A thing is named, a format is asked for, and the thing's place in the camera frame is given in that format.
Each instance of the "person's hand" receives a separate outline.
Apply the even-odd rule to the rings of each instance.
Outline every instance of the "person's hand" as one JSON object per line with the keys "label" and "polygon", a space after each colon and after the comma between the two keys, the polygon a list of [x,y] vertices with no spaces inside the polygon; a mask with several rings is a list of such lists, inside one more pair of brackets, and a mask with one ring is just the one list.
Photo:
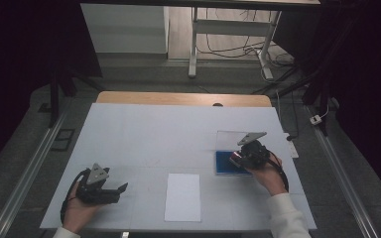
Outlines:
{"label": "person's hand", "polygon": [[[278,165],[281,165],[283,162],[281,159],[276,158],[272,154],[270,154],[270,160]],[[253,177],[261,183],[261,185],[265,186],[272,196],[287,192],[280,174],[278,174],[277,170],[269,163],[267,163],[265,167],[258,170],[251,170],[247,168],[246,170],[252,173]]]}
{"label": "person's hand", "polygon": [[66,212],[64,214],[63,228],[77,234],[94,216],[102,204],[86,204],[75,197],[78,182],[69,195]]}

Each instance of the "wooden board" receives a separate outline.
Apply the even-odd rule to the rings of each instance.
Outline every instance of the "wooden board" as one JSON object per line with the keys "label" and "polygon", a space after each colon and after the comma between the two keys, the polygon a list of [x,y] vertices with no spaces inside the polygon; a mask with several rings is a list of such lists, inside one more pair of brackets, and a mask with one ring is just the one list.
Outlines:
{"label": "wooden board", "polygon": [[97,103],[125,103],[150,105],[193,105],[212,106],[221,103],[232,107],[271,107],[270,99],[265,95],[203,94],[172,92],[127,92],[103,91],[98,95]]}

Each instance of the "floor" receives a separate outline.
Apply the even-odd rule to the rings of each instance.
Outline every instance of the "floor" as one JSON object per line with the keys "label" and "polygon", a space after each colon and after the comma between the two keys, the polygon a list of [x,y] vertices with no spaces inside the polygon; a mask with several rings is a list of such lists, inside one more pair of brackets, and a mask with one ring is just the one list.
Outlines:
{"label": "floor", "polygon": [[[222,12],[219,10],[216,11],[216,14],[219,17],[222,16]],[[208,15],[216,17],[215,10],[209,10]],[[242,42],[238,42],[236,45],[244,46],[245,41],[246,38],[243,38]],[[236,45],[216,46],[213,44],[212,47],[223,49],[223,47],[234,48]],[[95,80],[108,90],[196,93],[252,94],[258,89],[270,85],[269,82],[262,79],[259,62],[256,60],[201,60],[197,65],[197,77],[189,79],[188,64],[183,61],[186,58],[185,55],[177,56],[175,59],[100,58],[103,78],[95,78]],[[277,77],[285,71],[285,68],[273,68],[273,73]],[[285,87],[299,79],[300,75],[295,74],[286,82],[277,84],[277,87],[271,91],[274,93],[276,88]],[[61,96],[63,102],[70,102],[61,129],[71,131],[71,138],[65,144],[61,144],[57,137],[52,143],[52,148],[46,154],[6,237],[52,237],[54,234],[54,231],[41,230],[40,223],[64,172],[64,166],[74,148],[89,107],[98,95],[97,90],[82,81],[75,79],[74,83],[78,89],[76,96],[72,98]],[[296,136],[293,142],[299,157],[295,159],[295,165],[317,223],[317,230],[312,231],[312,235],[316,238],[364,237],[329,165],[329,160],[318,142],[316,129],[309,122],[311,114],[308,109],[315,112],[316,108],[314,105],[307,107],[301,103],[304,90],[301,88],[279,100],[273,100],[273,105],[277,109],[277,113],[281,115],[283,129]],[[50,115],[46,108],[49,107],[49,103],[50,89],[48,86],[40,88],[32,94],[29,111],[0,154],[0,212],[13,188],[17,185],[24,168],[34,156],[41,139],[48,131]],[[381,237],[381,181],[339,128],[334,117],[337,106],[331,105],[326,124],[328,138],[336,148],[336,153],[347,170],[355,191],[361,198],[379,237]],[[81,235],[82,237],[121,236],[120,233],[97,233],[87,230],[84,230]],[[177,236],[271,237],[269,233],[187,235],[132,233],[130,236],[157,238]]]}
{"label": "floor", "polygon": [[[189,60],[191,48],[191,8],[170,7],[169,59]],[[198,8],[199,19],[268,22],[269,11]],[[252,49],[262,47],[263,37],[222,36],[198,34],[196,36],[199,60],[258,60]],[[270,54],[274,58],[285,52],[271,44]]]}

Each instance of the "white table surface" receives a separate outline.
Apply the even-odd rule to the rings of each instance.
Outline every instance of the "white table surface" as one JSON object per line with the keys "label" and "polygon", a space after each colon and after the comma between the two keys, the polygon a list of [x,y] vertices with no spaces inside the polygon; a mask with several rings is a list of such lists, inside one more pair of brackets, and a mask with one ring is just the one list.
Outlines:
{"label": "white table surface", "polygon": [[[316,229],[275,108],[94,103],[41,228],[61,226],[60,210],[76,175],[99,163],[110,168],[103,188],[129,182],[118,203],[104,206],[87,228],[111,231],[265,231],[268,191],[251,177],[214,171],[218,131],[267,132],[260,139],[283,160],[296,208]],[[169,174],[200,177],[201,222],[167,222]]]}

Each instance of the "white sleeve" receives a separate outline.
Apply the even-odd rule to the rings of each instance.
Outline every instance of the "white sleeve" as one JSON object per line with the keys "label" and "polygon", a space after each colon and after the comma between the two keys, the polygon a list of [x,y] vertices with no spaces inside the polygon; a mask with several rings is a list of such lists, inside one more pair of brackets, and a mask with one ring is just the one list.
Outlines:
{"label": "white sleeve", "polygon": [[311,237],[304,215],[298,211],[288,193],[268,199],[271,211],[271,232],[274,238]]}
{"label": "white sleeve", "polygon": [[80,236],[60,227],[58,228],[57,233],[55,233],[54,238],[80,238]]}

